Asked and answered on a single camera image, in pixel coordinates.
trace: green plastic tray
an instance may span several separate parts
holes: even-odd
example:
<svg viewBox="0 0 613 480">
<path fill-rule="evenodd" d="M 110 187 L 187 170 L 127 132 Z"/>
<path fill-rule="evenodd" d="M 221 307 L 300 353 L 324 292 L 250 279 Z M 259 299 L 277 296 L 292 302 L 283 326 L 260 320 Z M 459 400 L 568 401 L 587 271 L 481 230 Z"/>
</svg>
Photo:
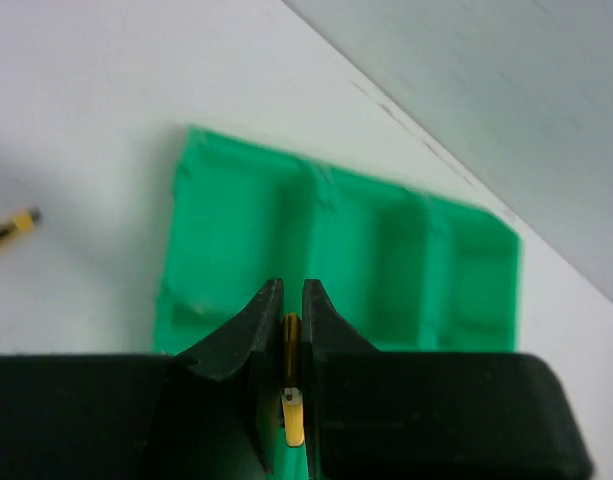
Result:
<svg viewBox="0 0 613 480">
<path fill-rule="evenodd" d="M 514 349 L 519 240 L 489 212 L 197 128 L 174 195 L 158 351 L 202 339 L 274 277 L 300 314 L 320 279 L 381 349 Z M 307 478 L 303 456 L 280 449 L 275 478 Z"/>
</svg>

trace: gray wall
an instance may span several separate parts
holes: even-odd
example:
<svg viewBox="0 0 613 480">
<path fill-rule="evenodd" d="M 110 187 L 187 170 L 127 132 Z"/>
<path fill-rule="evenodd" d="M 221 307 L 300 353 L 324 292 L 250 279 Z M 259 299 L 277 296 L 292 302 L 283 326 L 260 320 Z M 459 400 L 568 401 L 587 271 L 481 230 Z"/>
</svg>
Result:
<svg viewBox="0 0 613 480">
<path fill-rule="evenodd" d="M 288 3 L 613 299 L 613 0 Z"/>
</svg>

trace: gold pin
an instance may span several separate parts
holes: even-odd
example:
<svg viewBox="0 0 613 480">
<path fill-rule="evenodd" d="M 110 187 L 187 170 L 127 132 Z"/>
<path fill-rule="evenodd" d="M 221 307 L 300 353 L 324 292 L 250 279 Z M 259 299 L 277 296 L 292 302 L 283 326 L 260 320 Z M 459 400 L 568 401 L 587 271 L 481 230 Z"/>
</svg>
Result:
<svg viewBox="0 0 613 480">
<path fill-rule="evenodd" d="M 0 248 L 11 240 L 30 232 L 40 222 L 39 209 L 33 207 L 16 213 L 0 223 Z"/>
<path fill-rule="evenodd" d="M 301 320 L 296 313 L 284 317 L 284 384 L 282 409 L 286 444 L 299 447 L 304 443 L 304 402 L 299 389 L 299 342 Z"/>
</svg>

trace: white table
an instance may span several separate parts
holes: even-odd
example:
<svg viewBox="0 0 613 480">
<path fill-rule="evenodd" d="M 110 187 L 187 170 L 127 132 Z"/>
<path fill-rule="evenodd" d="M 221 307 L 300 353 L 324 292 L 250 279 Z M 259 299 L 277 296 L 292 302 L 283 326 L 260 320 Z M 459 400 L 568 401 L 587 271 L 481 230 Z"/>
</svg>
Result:
<svg viewBox="0 0 613 480">
<path fill-rule="evenodd" d="M 149 350 L 188 122 L 500 215 L 524 239 L 521 350 L 613 479 L 613 305 L 279 0 L 0 1 L 0 217 L 45 216 L 0 255 L 0 352 Z"/>
</svg>

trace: yellow black object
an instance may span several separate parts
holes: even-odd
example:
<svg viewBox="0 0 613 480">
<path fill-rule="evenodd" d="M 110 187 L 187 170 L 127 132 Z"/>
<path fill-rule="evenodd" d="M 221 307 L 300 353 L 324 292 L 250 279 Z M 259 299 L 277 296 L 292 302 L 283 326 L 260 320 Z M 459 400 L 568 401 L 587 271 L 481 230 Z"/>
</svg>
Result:
<svg viewBox="0 0 613 480">
<path fill-rule="evenodd" d="M 36 207 L 12 215 L 0 223 L 0 248 L 14 238 L 32 231 L 41 221 L 41 214 Z"/>
<path fill-rule="evenodd" d="M 301 320 L 296 313 L 284 317 L 284 384 L 282 409 L 286 444 L 299 447 L 304 443 L 304 402 L 299 389 L 299 342 Z"/>
</svg>

